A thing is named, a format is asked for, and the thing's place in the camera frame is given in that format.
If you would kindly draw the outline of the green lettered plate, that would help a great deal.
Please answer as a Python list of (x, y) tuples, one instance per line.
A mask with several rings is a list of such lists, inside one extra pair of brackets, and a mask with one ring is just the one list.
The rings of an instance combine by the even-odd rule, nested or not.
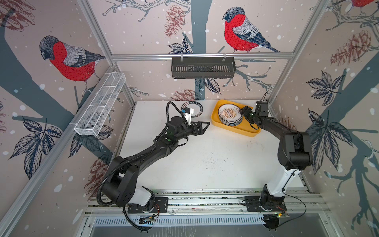
[(203, 106), (197, 102), (197, 101), (187, 101), (181, 106), (182, 112), (184, 112), (187, 108), (189, 108), (191, 112), (192, 118), (197, 118), (200, 115), (202, 115), (204, 108)]

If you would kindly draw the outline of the orange sunburst plate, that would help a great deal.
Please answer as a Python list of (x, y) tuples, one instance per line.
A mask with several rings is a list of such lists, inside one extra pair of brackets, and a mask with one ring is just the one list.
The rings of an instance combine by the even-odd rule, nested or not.
[(226, 122), (237, 122), (242, 119), (240, 108), (234, 104), (224, 104), (218, 109), (219, 119)]

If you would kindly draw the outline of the green rimmed plate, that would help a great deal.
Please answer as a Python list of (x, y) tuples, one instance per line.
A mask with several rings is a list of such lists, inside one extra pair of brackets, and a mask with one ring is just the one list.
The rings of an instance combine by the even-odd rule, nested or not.
[(242, 120), (243, 119), (239, 119), (236, 121), (227, 121), (227, 120), (220, 119), (221, 123), (228, 125), (228, 126), (237, 126), (237, 125), (242, 123)]

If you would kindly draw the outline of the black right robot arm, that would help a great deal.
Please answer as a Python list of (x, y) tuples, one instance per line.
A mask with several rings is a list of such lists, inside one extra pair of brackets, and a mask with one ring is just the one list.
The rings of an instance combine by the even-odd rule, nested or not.
[(292, 180), (312, 165), (311, 138), (307, 132), (290, 129), (270, 117), (266, 101), (256, 102), (255, 111), (245, 106), (239, 112), (251, 125), (257, 125), (279, 140), (277, 157), (281, 168), (264, 185), (260, 197), (260, 207), (271, 211), (284, 202), (285, 190)]

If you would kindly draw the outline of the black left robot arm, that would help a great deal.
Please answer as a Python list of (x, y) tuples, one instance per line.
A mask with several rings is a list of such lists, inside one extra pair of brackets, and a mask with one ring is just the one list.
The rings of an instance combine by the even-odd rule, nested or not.
[(148, 211), (155, 205), (155, 194), (147, 188), (138, 188), (137, 180), (146, 168), (158, 160), (169, 156), (181, 145), (181, 139), (203, 135), (210, 122), (188, 123), (183, 117), (175, 116), (165, 124), (161, 133), (153, 140), (153, 145), (142, 152), (123, 158), (118, 156), (108, 166), (96, 193), (100, 206), (125, 207), (136, 204)]

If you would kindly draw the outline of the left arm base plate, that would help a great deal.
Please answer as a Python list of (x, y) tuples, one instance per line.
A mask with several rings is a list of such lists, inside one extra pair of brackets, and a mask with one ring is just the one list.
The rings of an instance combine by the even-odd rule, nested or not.
[(151, 199), (145, 206), (131, 204), (128, 209), (128, 214), (158, 214), (167, 213), (168, 197), (155, 197)]

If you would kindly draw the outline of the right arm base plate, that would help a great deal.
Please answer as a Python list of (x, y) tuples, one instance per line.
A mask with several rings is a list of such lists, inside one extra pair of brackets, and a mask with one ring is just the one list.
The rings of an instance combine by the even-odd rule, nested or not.
[(244, 204), (248, 212), (286, 212), (287, 207), (282, 197), (245, 196)]

